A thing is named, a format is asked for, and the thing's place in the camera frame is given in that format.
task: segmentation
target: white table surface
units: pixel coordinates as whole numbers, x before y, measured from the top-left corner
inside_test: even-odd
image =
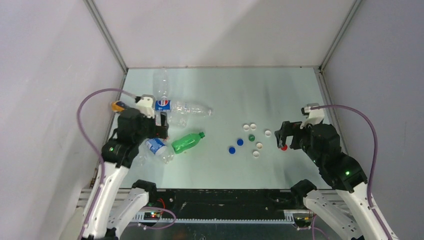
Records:
[[[130,69],[123,89],[138,96],[153,94],[153,72]],[[283,121],[305,118],[301,114],[304,105],[323,104],[312,68],[176,68],[168,74],[171,100],[214,109],[211,117],[190,117],[185,129],[170,127],[168,142],[189,133],[204,132],[206,137],[167,165],[152,158],[143,163],[146,148],[142,145],[122,188],[138,179],[154,182],[158,188],[289,189],[303,179],[329,188],[303,151],[278,149],[274,136]],[[135,106],[125,95],[121,100]],[[112,129],[117,127],[117,117]],[[255,123],[257,130],[245,132],[245,123]],[[265,129],[272,131],[271,137],[265,137]],[[249,134],[255,135],[254,142],[248,140]],[[238,138],[244,140],[243,146],[237,146]],[[252,156],[256,142],[263,144],[259,158]],[[235,154],[229,154],[229,146],[236,148]]]

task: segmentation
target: pepsi label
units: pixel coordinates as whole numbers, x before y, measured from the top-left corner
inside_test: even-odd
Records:
[[[170,100],[159,100],[154,105],[154,110],[161,112],[171,112],[171,101]]]
[[[156,155],[156,152],[160,149],[165,147],[165,144],[159,139],[159,138],[152,138],[146,141],[146,146],[150,151]]]

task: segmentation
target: blue bottle label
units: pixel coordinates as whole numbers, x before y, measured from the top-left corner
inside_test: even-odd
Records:
[[[171,112],[171,100],[156,101],[154,109],[161,112]]]
[[[165,144],[159,139],[159,138],[152,138],[146,141],[146,146],[148,147],[148,149],[150,149],[150,151],[156,155],[156,152],[165,147]]]

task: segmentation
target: blue bottle cap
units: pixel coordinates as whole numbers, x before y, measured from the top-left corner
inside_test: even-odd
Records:
[[[236,153],[236,149],[235,149],[233,146],[230,146],[230,147],[228,148],[228,152],[229,152],[230,154],[235,154],[235,153]]]
[[[245,142],[243,141],[243,139],[241,139],[241,138],[237,139],[237,145],[243,146],[244,143]]]

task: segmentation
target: white wall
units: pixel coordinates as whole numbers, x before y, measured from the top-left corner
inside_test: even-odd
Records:
[[[96,0],[125,63],[319,65],[354,0]]]
[[[423,239],[424,1],[366,0],[326,70],[333,101],[373,121],[378,159],[373,194],[400,239]],[[369,173],[372,134],[339,111],[349,153]]]
[[[123,72],[82,0],[0,2],[1,239],[58,239],[96,157],[77,128]],[[115,93],[83,122],[101,146]]]

